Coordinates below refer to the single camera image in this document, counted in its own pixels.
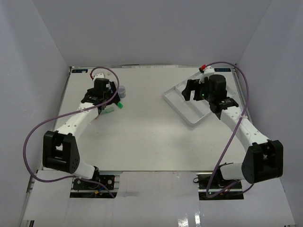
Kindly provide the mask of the clear jar blue clips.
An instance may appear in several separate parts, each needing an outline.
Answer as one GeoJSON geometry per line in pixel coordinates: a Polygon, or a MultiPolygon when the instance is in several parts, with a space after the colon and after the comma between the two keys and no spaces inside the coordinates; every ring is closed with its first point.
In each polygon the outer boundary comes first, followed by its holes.
{"type": "Polygon", "coordinates": [[[119,86],[118,95],[119,95],[120,99],[123,99],[126,97],[126,89],[124,86],[119,86]]]}

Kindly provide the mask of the green cap black highlighter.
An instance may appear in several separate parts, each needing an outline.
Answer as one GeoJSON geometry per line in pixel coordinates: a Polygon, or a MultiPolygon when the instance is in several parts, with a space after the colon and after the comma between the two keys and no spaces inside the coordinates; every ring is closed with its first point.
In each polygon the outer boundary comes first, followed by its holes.
{"type": "Polygon", "coordinates": [[[120,109],[122,109],[124,106],[123,106],[123,104],[121,103],[121,102],[118,102],[117,103],[117,106],[118,106],[118,108],[120,108],[120,109]]]}

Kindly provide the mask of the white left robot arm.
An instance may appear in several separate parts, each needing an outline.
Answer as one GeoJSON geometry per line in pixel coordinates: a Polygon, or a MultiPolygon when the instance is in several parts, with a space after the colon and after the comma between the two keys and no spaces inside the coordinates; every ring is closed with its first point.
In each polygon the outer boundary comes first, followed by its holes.
{"type": "Polygon", "coordinates": [[[43,137],[43,166],[83,178],[85,185],[99,186],[97,167],[85,163],[78,150],[77,140],[85,128],[96,119],[107,105],[119,104],[120,97],[113,81],[105,78],[94,80],[94,87],[87,90],[72,115],[55,131],[47,131],[43,137]]]}

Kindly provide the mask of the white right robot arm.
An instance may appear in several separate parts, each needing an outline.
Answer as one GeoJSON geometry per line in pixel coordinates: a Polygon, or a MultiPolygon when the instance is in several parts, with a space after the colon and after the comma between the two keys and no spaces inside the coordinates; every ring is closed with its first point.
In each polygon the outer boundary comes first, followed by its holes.
{"type": "Polygon", "coordinates": [[[218,188],[226,188],[231,180],[246,180],[254,184],[282,176],[282,143],[270,140],[242,115],[238,103],[227,95],[223,75],[211,75],[204,82],[189,79],[181,94],[186,101],[207,101],[211,111],[233,131],[246,150],[241,163],[218,166],[214,176],[214,184],[218,188]]]}

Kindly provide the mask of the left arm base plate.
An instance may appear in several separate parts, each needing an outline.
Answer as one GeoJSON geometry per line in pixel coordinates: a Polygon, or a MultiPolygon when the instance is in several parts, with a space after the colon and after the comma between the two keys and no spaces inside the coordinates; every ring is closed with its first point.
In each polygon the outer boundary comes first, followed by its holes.
{"type": "MultiPolygon", "coordinates": [[[[106,186],[109,190],[114,189],[115,176],[114,175],[100,175],[98,181],[106,186]]],[[[75,178],[73,181],[72,189],[73,190],[99,190],[102,186],[96,183],[89,183],[83,181],[80,178],[75,178]]]]}

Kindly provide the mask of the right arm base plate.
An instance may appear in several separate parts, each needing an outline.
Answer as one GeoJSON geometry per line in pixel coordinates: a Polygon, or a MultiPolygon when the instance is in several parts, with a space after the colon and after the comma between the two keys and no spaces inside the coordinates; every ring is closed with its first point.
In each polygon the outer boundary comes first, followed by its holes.
{"type": "MultiPolygon", "coordinates": [[[[199,192],[206,192],[206,188],[207,188],[208,182],[210,180],[210,177],[211,177],[210,174],[200,174],[200,175],[197,175],[193,179],[193,183],[196,183],[198,185],[199,192]]],[[[233,182],[234,182],[234,180],[219,180],[217,177],[214,177],[213,181],[210,184],[209,192],[218,192],[233,182]]],[[[235,185],[233,185],[232,187],[230,187],[229,189],[225,190],[225,192],[228,192],[228,191],[241,192],[242,191],[241,182],[238,182],[235,185]]]]}

